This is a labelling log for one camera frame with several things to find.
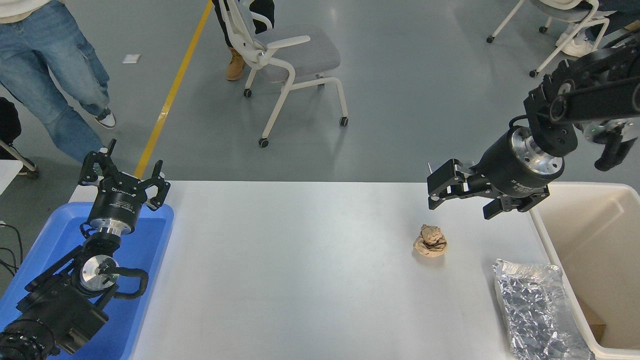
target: silver foil package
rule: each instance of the silver foil package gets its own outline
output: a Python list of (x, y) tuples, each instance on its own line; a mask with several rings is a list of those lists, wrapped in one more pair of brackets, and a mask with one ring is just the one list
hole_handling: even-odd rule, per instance
[(495, 291), (511, 351), (521, 360), (594, 360), (573, 319), (562, 270), (496, 260)]

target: tan work boot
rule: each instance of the tan work boot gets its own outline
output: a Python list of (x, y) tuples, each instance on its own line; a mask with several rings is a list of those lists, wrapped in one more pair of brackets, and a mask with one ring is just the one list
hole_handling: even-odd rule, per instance
[(227, 67), (227, 80), (235, 81), (242, 77), (242, 69), (245, 63), (242, 55), (233, 47), (229, 47), (229, 50), (231, 50), (231, 62)]

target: brown paper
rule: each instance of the brown paper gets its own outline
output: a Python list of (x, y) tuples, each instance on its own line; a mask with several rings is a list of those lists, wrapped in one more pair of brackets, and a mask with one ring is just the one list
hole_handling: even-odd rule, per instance
[(429, 258), (435, 258), (447, 251), (447, 239), (437, 226), (423, 225), (420, 229), (420, 236), (413, 243), (415, 248), (421, 255)]

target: white office chair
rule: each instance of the white office chair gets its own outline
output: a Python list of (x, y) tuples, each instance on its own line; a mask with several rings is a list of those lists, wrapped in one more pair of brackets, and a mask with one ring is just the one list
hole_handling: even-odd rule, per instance
[[(309, 86), (323, 86), (335, 83), (342, 107), (340, 126), (347, 126), (347, 104), (342, 83), (334, 77), (325, 78), (323, 73), (340, 65), (340, 54), (324, 31), (308, 25), (297, 25), (273, 29), (271, 22), (262, 15), (252, 13), (249, 4), (252, 0), (226, 0), (228, 12), (222, 11), (229, 40), (251, 67), (249, 78), (244, 86), (244, 96), (251, 97), (251, 85), (258, 70), (272, 83), (282, 83), (280, 97), (267, 122), (260, 147), (269, 144), (267, 136), (275, 123), (280, 109), (291, 90)], [(266, 24), (267, 30), (256, 35), (253, 19)], [(315, 79), (294, 83), (296, 78), (313, 76)]]
[[(492, 43), (493, 39), (495, 39), (496, 35), (500, 33), (502, 28), (511, 20), (513, 15), (520, 9), (522, 4), (524, 4), (526, 0), (519, 0), (518, 4), (513, 8), (513, 10), (507, 15), (506, 19), (502, 21), (502, 24), (498, 26), (498, 28), (486, 38), (488, 43)], [(540, 26), (538, 29), (541, 33), (546, 33), (549, 25), (551, 25), (551, 21), (553, 19), (560, 20), (563, 22), (569, 23), (577, 23), (578, 25), (574, 27), (573, 31), (569, 34), (568, 37), (560, 44), (556, 50), (549, 55), (549, 57), (536, 69), (531, 70), (529, 72), (529, 76), (535, 78), (542, 69), (549, 64), (551, 60), (553, 60), (556, 55), (562, 50), (562, 48), (573, 39), (573, 37), (580, 31), (582, 28), (588, 28), (590, 26), (594, 26), (597, 24), (602, 24), (602, 30), (598, 34), (596, 41), (593, 43), (593, 51), (598, 49), (598, 45), (604, 36), (605, 31), (607, 30), (607, 26), (609, 25), (609, 19), (605, 16), (610, 15), (613, 12), (599, 12), (598, 10), (598, 0), (586, 0), (589, 4), (592, 5), (591, 10), (586, 10), (582, 8), (576, 8), (576, 6), (582, 2), (582, 0), (529, 0), (535, 7), (537, 7), (540, 11), (548, 16), (547, 23), (544, 26)]]

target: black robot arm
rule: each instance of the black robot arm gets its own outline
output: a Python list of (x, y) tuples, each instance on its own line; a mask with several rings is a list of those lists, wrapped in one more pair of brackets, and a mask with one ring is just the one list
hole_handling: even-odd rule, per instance
[[(85, 157), (79, 184), (98, 187), (87, 221), (80, 226), (86, 241), (25, 287), (28, 294), (16, 307), (22, 315), (0, 332), (0, 359), (42, 360), (60, 349), (73, 354), (109, 320), (103, 309), (111, 299), (131, 300), (145, 293), (147, 272), (119, 266), (113, 254), (121, 237), (135, 230), (142, 205), (157, 210), (170, 184), (162, 176), (162, 161), (145, 181), (118, 171), (111, 161), (114, 146), (112, 140), (106, 152)], [(146, 190), (152, 186), (157, 194), (148, 199)], [(138, 290), (117, 292), (120, 276), (138, 277)]]
[[(549, 196), (547, 185), (562, 175), (564, 157), (577, 148), (575, 128), (604, 144), (595, 167), (619, 165), (633, 146), (640, 113), (638, 38), (575, 61), (564, 60), (524, 101), (526, 115), (484, 152), (477, 165), (451, 159), (427, 178), (429, 209), (445, 200), (487, 197), (489, 219), (530, 210)], [(529, 126), (515, 122), (527, 119)]]

